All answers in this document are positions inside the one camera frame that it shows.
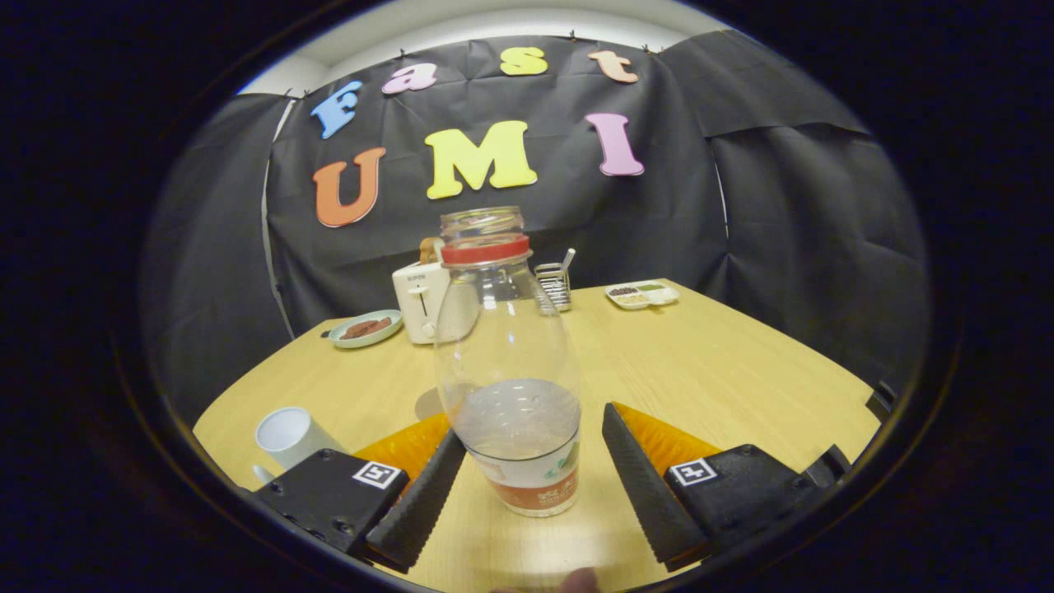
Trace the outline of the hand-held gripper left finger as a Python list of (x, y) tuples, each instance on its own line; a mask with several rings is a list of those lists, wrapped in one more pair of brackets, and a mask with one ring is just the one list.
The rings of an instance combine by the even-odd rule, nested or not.
[(436, 528), (464, 458), (443, 413), (353, 454), (316, 447), (251, 497), (321, 543), (407, 573)]

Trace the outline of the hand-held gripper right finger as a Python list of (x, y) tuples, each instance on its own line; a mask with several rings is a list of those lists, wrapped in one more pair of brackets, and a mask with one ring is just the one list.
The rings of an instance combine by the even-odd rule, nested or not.
[(602, 435), (646, 541), (670, 572), (788, 521), (812, 499), (809, 478), (757, 446), (690, 454), (660, 473), (626, 408), (605, 406)]

